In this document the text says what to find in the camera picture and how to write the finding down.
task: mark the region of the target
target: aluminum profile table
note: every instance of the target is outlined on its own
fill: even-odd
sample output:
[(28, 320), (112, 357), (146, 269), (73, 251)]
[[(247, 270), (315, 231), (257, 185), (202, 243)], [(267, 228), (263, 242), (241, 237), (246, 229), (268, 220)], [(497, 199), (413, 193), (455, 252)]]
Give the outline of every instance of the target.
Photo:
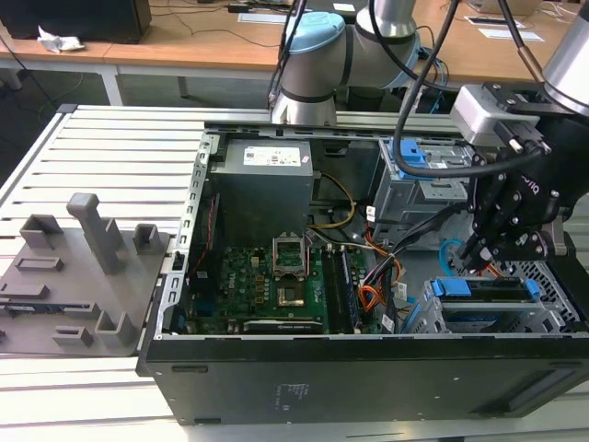
[[(339, 120), (366, 129), (392, 128), (397, 118), (343, 112)], [(150, 222), (175, 235), (204, 121), (265, 122), (268, 114), (100, 106), (56, 114), (0, 190), (0, 274), (22, 246), (18, 231), (30, 214), (52, 214), (62, 226), (75, 225), (65, 203), (77, 191), (95, 192), (101, 214), (115, 216), (121, 229)], [(449, 119), (428, 115), (411, 117), (408, 126), (456, 130)], [(589, 238), (589, 218), (583, 214), (589, 210), (584, 202), (579, 207), (569, 226), (583, 241)], [(169, 266), (166, 258), (161, 272)], [(135, 357), (0, 355), (0, 440), (589, 439), (589, 382), (523, 419), (180, 427), (155, 382), (135, 374), (136, 362)], [(402, 379), (392, 376), (390, 381)]]

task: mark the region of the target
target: white sticker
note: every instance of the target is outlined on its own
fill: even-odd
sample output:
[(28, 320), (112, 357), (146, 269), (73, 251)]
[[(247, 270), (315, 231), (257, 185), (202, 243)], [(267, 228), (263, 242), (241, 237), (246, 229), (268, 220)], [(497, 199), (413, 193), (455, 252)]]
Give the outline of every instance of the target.
[(366, 206), (366, 219), (371, 223), (374, 223), (376, 221), (376, 208), (374, 206)]
[(406, 284), (398, 283), (397, 293), (395, 294), (395, 297), (397, 297), (398, 299), (401, 299), (403, 301), (407, 300), (407, 285)]
[(393, 332), (393, 328), (395, 327), (395, 323), (387, 315), (383, 315), (382, 324), (383, 324), (383, 327), (385, 327), (388, 331)]
[(301, 167), (301, 152), (298, 147), (246, 147), (243, 154), (245, 166), (291, 166)]
[(17, 310), (17, 311), (35, 311), (34, 307), (28, 306), (7, 306), (9, 310)]
[(336, 11), (344, 11), (344, 12), (355, 12), (355, 10), (356, 10), (353, 7), (353, 5), (351, 5), (349, 3), (334, 3), (333, 8)]
[(428, 164), (430, 165), (430, 169), (448, 169), (444, 161), (430, 161)]
[[(512, 34), (507, 29), (479, 29), (479, 31), (488, 39), (512, 40)], [(535, 32), (524, 31), (520, 32), (523, 40), (526, 41), (544, 41)]]

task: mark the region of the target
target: green circuit board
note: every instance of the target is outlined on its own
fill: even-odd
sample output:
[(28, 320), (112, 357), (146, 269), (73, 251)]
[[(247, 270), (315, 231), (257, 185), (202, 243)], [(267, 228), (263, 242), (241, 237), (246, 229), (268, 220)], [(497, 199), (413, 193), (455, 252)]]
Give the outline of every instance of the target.
[[(350, 250), (352, 278), (365, 272), (364, 257)], [(239, 332), (246, 320), (307, 320), (320, 322), (329, 333), (328, 309), (321, 265), (321, 249), (308, 250), (308, 276), (275, 278), (271, 248), (227, 248), (221, 260), (220, 285), (215, 309), (210, 316), (189, 322), (198, 334)], [(282, 250), (280, 265), (299, 265), (300, 249)]]

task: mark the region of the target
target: motherboard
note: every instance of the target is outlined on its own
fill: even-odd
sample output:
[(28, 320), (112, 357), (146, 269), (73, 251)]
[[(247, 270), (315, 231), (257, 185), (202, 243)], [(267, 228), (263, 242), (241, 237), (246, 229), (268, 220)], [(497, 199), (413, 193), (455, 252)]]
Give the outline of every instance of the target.
[[(356, 288), (366, 273), (360, 250), (304, 248), (226, 248), (213, 297), (195, 289), (187, 327), (196, 334), (276, 334), (343, 332), (342, 324), (369, 328), (359, 317)], [(276, 273), (276, 268), (302, 266), (305, 274)], [(341, 283), (348, 278), (349, 286)], [(342, 305), (334, 310), (333, 305)]]

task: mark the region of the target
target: desk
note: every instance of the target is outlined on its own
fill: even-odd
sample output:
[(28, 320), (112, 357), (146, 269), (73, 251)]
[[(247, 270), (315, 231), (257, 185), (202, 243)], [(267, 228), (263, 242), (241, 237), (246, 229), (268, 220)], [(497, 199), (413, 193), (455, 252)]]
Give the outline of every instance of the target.
[[(164, 6), (166, 3), (167, 0), (152, 0), (154, 6)], [(430, 26), (437, 35), (444, 21), (445, 4), (447, 0), (418, 0), (414, 13), (418, 26)], [(567, 7), (578, 10), (578, 6)], [(187, 12), (187, 9), (172, 10)], [(118, 78), (120, 74), (177, 76), (180, 78), (181, 96), (188, 95), (186, 82), (182, 79), (187, 76), (264, 81), (270, 78), (276, 63), (278, 49), (274, 46), (280, 41), (281, 25), (240, 23), (237, 22), (236, 14), (229, 14), (224, 9), (214, 12), (198, 10), (198, 14), (175, 16), (165, 15), (168, 10), (164, 7), (152, 8), (152, 26), (138, 45), (89, 42), (84, 51), (55, 54), (45, 51), (36, 41), (8, 39), (7, 42), (29, 69), (102, 75), (110, 104), (113, 105), (123, 103)], [(460, 21), (464, 15), (477, 14), (464, 4), (458, 8), (457, 18), (440, 53), (440, 58), (448, 63), (453, 83), (530, 79), (511, 41), (486, 38), (477, 27)], [(540, 63), (545, 64), (568, 25), (539, 13), (524, 20), (524, 24), (545, 40), (528, 43)], [(271, 47), (253, 44), (228, 32), (207, 31), (191, 35), (194, 31), (207, 29), (231, 30), (251, 41)], [(431, 44), (426, 31), (421, 35), (424, 44)], [(0, 47), (2, 67), (19, 68), (6, 48)]]
[[(392, 130), (397, 115), (340, 112), (338, 119)], [(57, 113), (0, 189), (0, 274), (24, 242), (18, 230), (25, 219), (53, 213), (62, 227), (73, 226), (64, 206), (82, 189), (98, 195), (100, 213), (117, 217), (120, 229), (149, 222), (175, 235), (180, 224), (175, 214), (186, 196), (203, 122), (268, 120), (265, 110), (80, 106), (71, 114)], [(441, 115), (413, 115), (407, 124), (410, 131), (433, 126), (456, 131)], [(134, 215), (119, 216), (128, 204)], [(579, 216), (585, 221), (577, 227), (586, 233), (583, 211), (575, 210), (573, 218)], [(170, 261), (165, 259), (162, 273)], [(485, 436), (493, 442), (556, 442), (572, 436), (566, 439), (572, 442), (589, 437), (589, 383), (523, 419), (180, 427), (154, 380), (135, 375), (136, 362), (135, 357), (0, 355), (0, 440), (385, 442), (466, 436), (480, 442)], [(391, 374), (390, 381), (399, 379)]]

